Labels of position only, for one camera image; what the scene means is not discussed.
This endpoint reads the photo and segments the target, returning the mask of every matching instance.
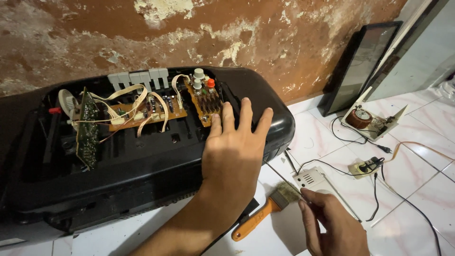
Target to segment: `paintbrush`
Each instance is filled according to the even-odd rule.
[[[265,206],[232,232],[232,240],[236,242],[242,240],[251,233],[267,215],[272,212],[282,211],[290,203],[299,200],[301,195],[297,191],[298,190],[294,185],[286,181],[279,182],[275,186],[274,191],[267,198]]]

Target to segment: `copper coil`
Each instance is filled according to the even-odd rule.
[[[366,110],[355,108],[346,117],[346,122],[356,128],[364,129],[373,121],[373,117]]]

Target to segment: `orange brush handle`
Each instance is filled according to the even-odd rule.
[[[281,211],[281,209],[270,197],[267,198],[267,203],[260,211],[255,213],[249,220],[238,226],[237,229],[232,232],[232,240],[236,242],[242,240],[251,233],[267,215],[276,211]]]

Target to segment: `brown circuit board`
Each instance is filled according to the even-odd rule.
[[[167,108],[167,111],[169,113],[169,119],[176,119],[176,118],[182,118],[186,117],[188,114],[184,108],[178,108],[178,101],[177,98],[171,99],[172,106],[173,106],[173,112],[169,109],[169,103],[165,100],[166,105],[163,106],[163,108]],[[153,113],[153,106],[150,106],[150,110],[147,109],[146,103],[143,102],[139,107],[137,108],[136,113],[147,113],[147,116],[153,115],[154,117],[151,118],[147,123],[157,123],[157,122],[162,122],[164,121],[164,111],[161,110],[160,108],[160,102],[158,99],[155,98],[155,113]],[[120,110],[124,112],[128,112],[132,109],[133,104],[118,104],[118,105],[113,105],[111,106],[112,109],[115,111],[120,108]],[[129,114],[129,118],[125,118],[125,122],[134,118],[133,114]],[[141,125],[142,122],[145,121],[146,118],[143,119],[138,119],[138,120],[130,120],[128,123],[123,123],[123,124],[110,124],[109,125],[109,131],[114,132],[116,130],[122,130],[122,129],[127,129],[127,128],[132,128]]]
[[[204,127],[212,125],[212,115],[215,113],[221,114],[223,102],[219,98],[216,90],[209,92],[207,89],[202,89],[201,95],[196,96],[194,89],[191,84],[185,80],[185,86],[188,88],[188,92],[191,94],[191,100],[196,107],[199,120]]]

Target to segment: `black plastic casing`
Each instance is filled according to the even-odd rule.
[[[294,135],[294,118],[259,74],[246,68],[179,67],[168,68],[169,80],[176,74],[187,74],[195,68],[204,69],[206,74],[216,80],[217,91],[222,94],[224,101],[232,104],[237,122],[241,99],[248,97],[251,100],[252,130],[264,109],[273,109],[272,126],[264,149],[265,160],[270,161],[286,149]],[[103,88],[110,88],[110,83],[107,76],[92,77],[54,85],[24,96],[40,97],[43,103],[38,109],[36,105],[27,106],[29,112],[22,117],[25,122],[20,135],[11,145],[0,173],[0,241],[19,238],[26,242],[3,246],[0,250],[25,243],[49,241],[118,219],[127,219],[175,203],[199,189],[202,183],[201,156],[209,128],[200,127],[196,113],[189,114],[185,123],[177,119],[170,120],[170,129],[164,133],[136,138],[132,128],[126,129],[121,137],[125,140],[122,142],[124,150],[121,156],[108,157],[99,162],[95,170],[49,178],[39,169],[40,165],[30,164],[41,161],[42,158],[35,158],[43,155],[40,153],[46,148],[43,143],[57,143],[53,141],[54,138],[48,138],[47,141],[38,139],[43,137],[38,120],[47,111],[45,103],[55,102],[61,89],[70,90],[76,95],[83,87],[99,95]],[[8,98],[0,98],[0,106],[4,107],[2,103],[8,103],[11,107],[11,102],[17,101]],[[27,103],[18,104],[24,108]],[[49,123],[52,118],[63,118],[58,114],[45,116]],[[188,130],[191,130],[191,136],[182,133]],[[177,133],[180,133],[180,141],[172,143],[170,136]]]

